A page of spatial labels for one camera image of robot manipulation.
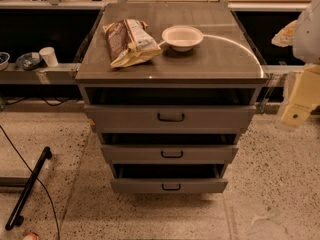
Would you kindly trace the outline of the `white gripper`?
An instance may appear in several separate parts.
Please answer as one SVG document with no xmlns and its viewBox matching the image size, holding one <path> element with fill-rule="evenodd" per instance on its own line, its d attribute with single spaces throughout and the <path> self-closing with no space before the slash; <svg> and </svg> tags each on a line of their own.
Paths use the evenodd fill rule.
<svg viewBox="0 0 320 240">
<path fill-rule="evenodd" d="M 295 75 L 293 89 L 280 117 L 289 127 L 299 127 L 320 105 L 320 65 L 307 64 Z"/>
</svg>

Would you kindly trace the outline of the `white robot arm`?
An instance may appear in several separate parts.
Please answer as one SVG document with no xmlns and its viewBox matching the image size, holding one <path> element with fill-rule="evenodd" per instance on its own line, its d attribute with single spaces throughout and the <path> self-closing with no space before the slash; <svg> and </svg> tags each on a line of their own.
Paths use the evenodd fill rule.
<svg viewBox="0 0 320 240">
<path fill-rule="evenodd" d="M 293 55 L 305 62 L 280 117 L 287 126 L 299 127 L 320 105 L 320 0 L 312 0 L 296 21 L 279 32 L 279 43 L 291 45 Z"/>
</svg>

